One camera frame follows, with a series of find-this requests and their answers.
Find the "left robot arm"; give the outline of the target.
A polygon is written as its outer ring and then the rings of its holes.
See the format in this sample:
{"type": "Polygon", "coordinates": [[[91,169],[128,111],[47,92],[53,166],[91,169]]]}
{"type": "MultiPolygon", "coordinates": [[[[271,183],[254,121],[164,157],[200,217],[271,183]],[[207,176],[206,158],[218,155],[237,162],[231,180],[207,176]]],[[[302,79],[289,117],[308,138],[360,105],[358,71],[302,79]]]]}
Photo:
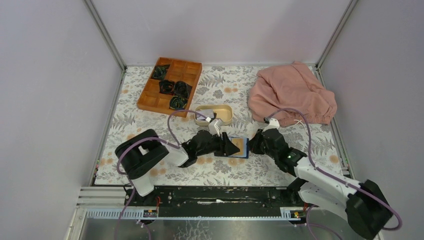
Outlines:
{"type": "Polygon", "coordinates": [[[226,132],[212,134],[200,130],[177,146],[159,138],[153,129],[148,129],[121,143],[114,153],[118,158],[117,170],[122,167],[135,193],[145,197],[155,189],[149,171],[160,161],[186,168],[194,164],[199,156],[213,153],[217,157],[229,157],[240,150],[226,132]]]}

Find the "gold credit card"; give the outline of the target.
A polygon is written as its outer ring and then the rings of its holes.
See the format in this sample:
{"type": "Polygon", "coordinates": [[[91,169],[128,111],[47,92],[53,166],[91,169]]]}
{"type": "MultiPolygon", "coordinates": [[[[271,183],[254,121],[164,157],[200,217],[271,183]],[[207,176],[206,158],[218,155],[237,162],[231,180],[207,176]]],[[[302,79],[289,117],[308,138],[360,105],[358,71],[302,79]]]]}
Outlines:
{"type": "Polygon", "coordinates": [[[231,137],[231,142],[239,148],[239,151],[232,154],[234,158],[248,158],[248,139],[245,137],[231,137]]]}

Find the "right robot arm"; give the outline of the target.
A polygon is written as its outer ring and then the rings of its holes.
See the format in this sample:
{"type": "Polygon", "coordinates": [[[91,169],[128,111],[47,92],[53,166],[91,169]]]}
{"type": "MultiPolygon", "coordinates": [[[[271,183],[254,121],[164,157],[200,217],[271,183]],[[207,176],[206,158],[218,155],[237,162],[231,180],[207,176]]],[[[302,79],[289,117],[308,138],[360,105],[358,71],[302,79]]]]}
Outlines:
{"type": "Polygon", "coordinates": [[[276,128],[259,129],[248,145],[252,153],[270,157],[281,171],[295,177],[290,186],[303,202],[339,216],[366,240],[374,239],[394,215],[375,182],[337,177],[313,166],[307,154],[290,147],[276,128]]]}

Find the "blue leather card holder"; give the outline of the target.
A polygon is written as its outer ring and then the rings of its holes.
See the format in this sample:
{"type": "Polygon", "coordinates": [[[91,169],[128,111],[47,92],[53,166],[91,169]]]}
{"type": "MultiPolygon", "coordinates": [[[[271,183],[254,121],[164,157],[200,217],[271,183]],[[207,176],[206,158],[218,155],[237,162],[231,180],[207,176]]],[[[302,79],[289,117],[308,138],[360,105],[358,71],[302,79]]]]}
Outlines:
{"type": "Polygon", "coordinates": [[[228,137],[222,139],[220,149],[214,153],[215,157],[249,158],[249,139],[246,137],[228,137]]]}

